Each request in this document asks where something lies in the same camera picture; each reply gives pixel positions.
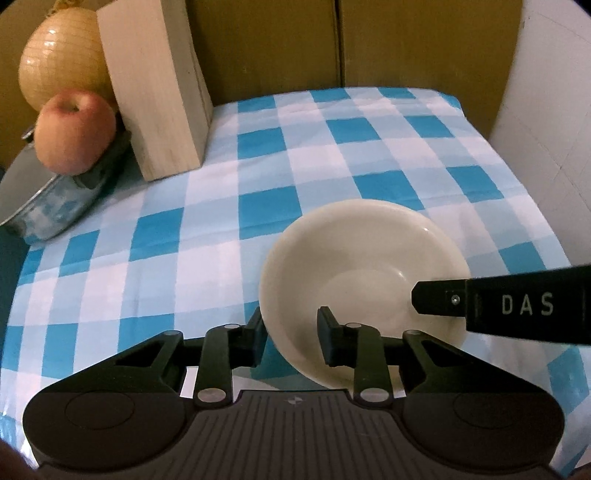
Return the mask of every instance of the apple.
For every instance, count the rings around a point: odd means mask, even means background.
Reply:
[[[62,90],[37,118],[37,158],[55,173],[79,175],[97,162],[115,131],[115,113],[103,97],[87,90]]]

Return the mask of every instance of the pot handle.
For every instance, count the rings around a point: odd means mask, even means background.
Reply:
[[[24,140],[27,143],[32,143],[34,140],[35,134],[35,124],[32,124],[29,128],[27,128],[21,135],[21,140]]]

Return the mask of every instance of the bowl rim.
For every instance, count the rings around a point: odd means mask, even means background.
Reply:
[[[305,213],[304,215],[300,216],[298,219],[296,219],[282,233],[280,233],[279,238],[273,243],[271,249],[267,253],[267,257],[265,258],[265,261],[262,266],[262,271],[261,271],[261,278],[260,278],[259,289],[258,289],[258,301],[259,301],[259,306],[261,309],[263,322],[265,323],[265,328],[267,329],[267,332],[268,332],[269,336],[271,337],[271,339],[274,340],[274,336],[277,337],[278,333],[280,332],[278,329],[278,325],[280,325],[280,323],[281,323],[281,322],[267,322],[267,321],[265,321],[265,313],[268,314],[268,311],[270,309],[270,308],[268,308],[268,305],[270,303],[269,300],[272,297],[267,292],[272,290],[272,285],[273,285],[272,277],[274,276],[273,275],[273,273],[274,273],[273,266],[280,264],[280,262],[278,260],[280,260],[282,258],[284,248],[288,247],[289,244],[293,242],[294,235],[298,231],[300,231],[302,228],[305,228],[305,226],[308,225],[310,222],[314,222],[315,220],[317,221],[318,218],[321,218],[323,216],[327,216],[327,214],[330,214],[330,213],[336,213],[336,212],[341,213],[346,210],[350,210],[351,207],[355,207],[355,208],[362,207],[362,208],[369,208],[369,209],[381,208],[381,209],[385,209],[385,210],[390,210],[391,212],[394,212],[398,215],[404,215],[408,218],[411,218],[411,221],[412,221],[412,219],[415,219],[417,222],[419,222],[420,224],[422,224],[425,227],[428,226],[429,230],[431,230],[431,232],[433,234],[435,234],[435,236],[440,241],[443,241],[445,250],[448,252],[451,252],[451,254],[453,256],[452,257],[453,264],[457,265],[457,269],[459,271],[463,270],[464,274],[460,275],[456,278],[470,278],[471,277],[470,268],[468,266],[466,258],[464,257],[463,253],[461,252],[461,250],[457,246],[457,244],[451,239],[451,237],[448,236],[447,233],[445,233],[444,230],[442,230],[441,227],[439,227],[430,218],[422,215],[421,213],[419,213],[415,210],[412,210],[410,208],[407,208],[403,205],[388,202],[386,200],[348,199],[348,200],[341,200],[338,202],[328,203],[326,205],[323,205],[323,206],[320,206],[316,209],[313,209],[313,210]],[[286,354],[285,349],[281,348],[280,345],[278,345],[278,343],[275,340],[274,340],[274,344],[275,344],[275,347],[277,348],[278,352],[301,375],[303,375],[303,376],[313,380],[314,382],[318,383],[319,385],[322,385],[327,388],[343,388],[343,385],[341,383],[333,382],[331,384],[331,383],[328,383],[324,378],[322,378],[322,377],[319,378],[318,376],[314,375],[312,372],[304,371],[305,369],[301,368],[301,366],[298,364],[299,362],[294,361],[292,356],[289,354],[289,352],[287,352],[287,354]]]

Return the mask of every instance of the checkered tablecloth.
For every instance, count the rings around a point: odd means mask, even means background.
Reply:
[[[81,222],[32,247],[2,357],[0,434],[30,455],[22,412],[46,385],[163,330],[190,338],[243,323],[285,227],[359,197],[428,216],[476,277],[568,265],[532,198],[453,97],[350,88],[220,106],[201,169],[144,183],[132,163]],[[553,393],[567,414],[554,466],[569,471],[589,443],[588,351],[479,335],[464,348]],[[260,367],[237,375],[241,387],[315,386],[272,342]]]

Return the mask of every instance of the white bowl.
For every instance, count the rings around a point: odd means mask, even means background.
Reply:
[[[417,329],[459,347],[465,321],[418,314],[411,291],[420,280],[469,277],[459,248],[420,213],[379,200],[345,200],[283,232],[263,266],[259,303],[269,335],[295,369],[325,387],[351,389],[352,369],[324,363],[319,307],[328,306],[340,324],[371,325],[390,337]],[[390,373],[399,390],[398,368]]]

